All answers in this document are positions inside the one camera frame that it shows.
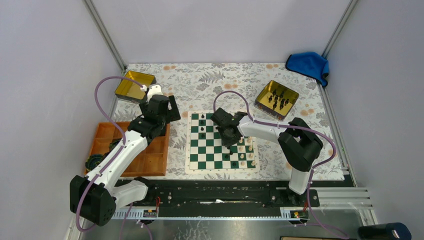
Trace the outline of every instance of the leaf pattern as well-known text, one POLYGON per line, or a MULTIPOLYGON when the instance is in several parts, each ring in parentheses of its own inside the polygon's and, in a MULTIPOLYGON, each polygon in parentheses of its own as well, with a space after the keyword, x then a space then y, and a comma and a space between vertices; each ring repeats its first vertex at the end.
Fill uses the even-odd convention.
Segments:
MULTIPOLYGON (((241 93, 251 106, 250 112, 256 118, 272 120, 269 115, 253 107, 258 94, 269 81, 277 81, 299 93, 299 99, 288 113, 287 121, 298 117, 312 128, 327 136, 331 135, 330 123, 324 109, 319 88, 312 78, 287 71, 284 63, 179 63, 179 64, 129 64, 128 70, 152 74, 162 86, 165 95, 176 98, 181 120, 171 123, 166 176, 149 179, 180 180, 289 180, 291 166, 280 146, 263 139, 256 139, 260 171, 251 173, 209 173, 187 174, 185 169, 185 147, 187 139, 187 116, 194 110, 212 110, 215 97, 226 90, 241 93)), ((223 94, 216 106, 223 109, 245 110, 245 103, 234 94, 223 94)), ((140 115, 137 104, 118 100, 113 113, 115 121, 131 121, 140 115)), ((331 153, 330 144, 321 138, 324 147, 317 161, 327 159, 331 153)), ((338 155, 327 164, 318 167, 314 180, 343 180, 338 155)))

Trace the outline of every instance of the blue cloth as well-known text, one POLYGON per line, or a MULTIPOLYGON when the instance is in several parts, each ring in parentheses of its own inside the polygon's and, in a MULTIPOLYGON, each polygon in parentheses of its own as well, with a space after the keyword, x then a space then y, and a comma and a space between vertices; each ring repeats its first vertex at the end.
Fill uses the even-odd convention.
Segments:
POLYGON ((285 68, 321 82, 323 87, 328 82, 325 79, 329 75, 329 61, 313 51, 296 53, 285 61, 285 68))

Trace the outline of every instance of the chessboard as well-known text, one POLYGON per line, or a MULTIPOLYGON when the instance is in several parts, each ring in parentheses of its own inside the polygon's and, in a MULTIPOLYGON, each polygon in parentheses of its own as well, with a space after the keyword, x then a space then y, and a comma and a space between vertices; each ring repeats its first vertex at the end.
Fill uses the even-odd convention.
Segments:
POLYGON ((187 174, 251 173, 260 169, 255 137, 242 137, 228 149, 222 146, 212 110, 189 111, 185 172, 187 174))

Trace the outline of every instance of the white wall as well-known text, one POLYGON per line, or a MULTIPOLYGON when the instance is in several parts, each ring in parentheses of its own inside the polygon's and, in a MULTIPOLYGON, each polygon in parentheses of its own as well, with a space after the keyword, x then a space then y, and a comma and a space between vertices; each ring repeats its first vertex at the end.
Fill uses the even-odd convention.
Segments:
MULTIPOLYGON (((94 87, 120 70, 82 0, 6 0, 0 72, 0 239, 63 239, 69 183, 104 120, 94 87)), ((116 85, 100 89, 107 111, 116 85)))
POLYGON ((363 0, 329 54, 327 90, 380 222, 424 237, 424 1, 363 0))
POLYGON ((94 0, 128 63, 284 62, 321 53, 349 0, 94 0))

